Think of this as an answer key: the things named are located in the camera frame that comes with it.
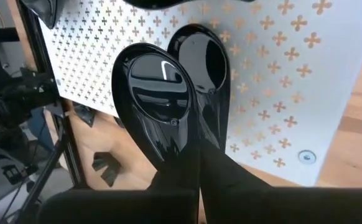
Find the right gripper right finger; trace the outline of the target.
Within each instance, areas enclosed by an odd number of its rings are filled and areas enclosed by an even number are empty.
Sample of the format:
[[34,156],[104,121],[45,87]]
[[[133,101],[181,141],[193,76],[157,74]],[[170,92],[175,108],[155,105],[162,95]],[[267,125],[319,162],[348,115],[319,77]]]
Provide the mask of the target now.
[[200,188],[208,224],[362,224],[362,189],[273,187],[207,140]]

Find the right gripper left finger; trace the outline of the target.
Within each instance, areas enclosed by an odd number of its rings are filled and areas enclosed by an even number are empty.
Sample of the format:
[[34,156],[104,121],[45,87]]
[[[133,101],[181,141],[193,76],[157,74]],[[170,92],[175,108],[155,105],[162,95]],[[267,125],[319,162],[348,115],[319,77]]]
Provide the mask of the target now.
[[145,190],[68,190],[43,204],[39,224],[197,224],[199,172],[181,162]]

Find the black leaf-shaped plate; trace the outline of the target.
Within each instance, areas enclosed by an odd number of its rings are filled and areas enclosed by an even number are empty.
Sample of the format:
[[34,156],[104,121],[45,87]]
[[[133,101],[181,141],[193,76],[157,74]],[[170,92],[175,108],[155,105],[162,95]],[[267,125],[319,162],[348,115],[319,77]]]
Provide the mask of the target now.
[[58,0],[21,0],[39,19],[53,29],[57,19]]

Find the black teardrop plate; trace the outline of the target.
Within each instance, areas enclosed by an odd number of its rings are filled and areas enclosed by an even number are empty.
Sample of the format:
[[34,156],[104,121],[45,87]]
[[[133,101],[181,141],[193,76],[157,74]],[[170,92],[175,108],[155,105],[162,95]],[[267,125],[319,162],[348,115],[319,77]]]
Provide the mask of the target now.
[[230,110],[230,60],[218,36],[201,24],[181,27],[167,52],[184,67],[195,88],[203,137],[225,152]]
[[73,108],[75,110],[76,115],[89,127],[93,126],[94,120],[95,120],[95,110],[85,106],[81,105],[79,103],[73,103]]
[[175,164],[199,140],[193,83],[165,50],[137,43],[120,51],[111,91],[124,127],[157,170]]

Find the black small square plate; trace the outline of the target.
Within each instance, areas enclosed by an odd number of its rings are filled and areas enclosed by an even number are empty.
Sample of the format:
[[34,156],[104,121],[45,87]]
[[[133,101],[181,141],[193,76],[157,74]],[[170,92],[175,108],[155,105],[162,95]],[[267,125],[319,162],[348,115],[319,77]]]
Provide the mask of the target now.
[[110,152],[96,152],[93,156],[92,168],[95,171],[103,170],[101,178],[109,187],[112,187],[122,166]]

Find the white perforated metal shelf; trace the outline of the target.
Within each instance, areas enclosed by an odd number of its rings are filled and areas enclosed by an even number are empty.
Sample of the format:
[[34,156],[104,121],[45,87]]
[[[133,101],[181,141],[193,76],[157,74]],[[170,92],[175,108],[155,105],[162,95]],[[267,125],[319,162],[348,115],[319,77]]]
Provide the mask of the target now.
[[109,76],[123,48],[166,49],[200,23],[230,58],[226,153],[272,184],[362,187],[362,0],[198,0],[144,10],[67,0],[42,28],[60,95],[115,115]]

